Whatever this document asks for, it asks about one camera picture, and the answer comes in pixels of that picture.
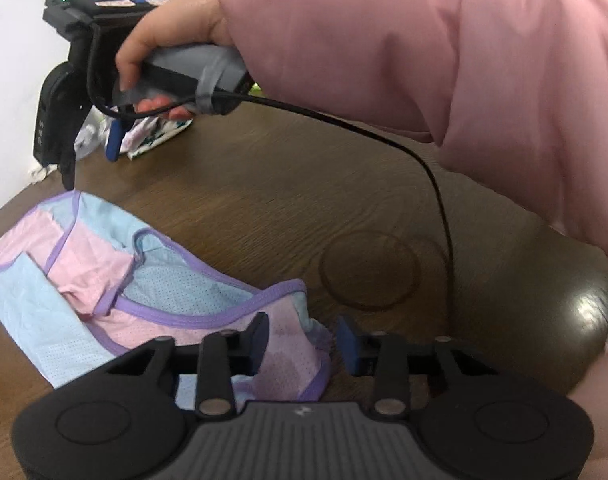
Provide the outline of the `pink sleeve forearm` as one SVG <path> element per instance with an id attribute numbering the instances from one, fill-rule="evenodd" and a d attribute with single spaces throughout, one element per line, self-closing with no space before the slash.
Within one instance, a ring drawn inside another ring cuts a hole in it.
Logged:
<path id="1" fill-rule="evenodd" d="M 439 162 L 608 256 L 608 0 L 220 0 L 274 99 Z"/>

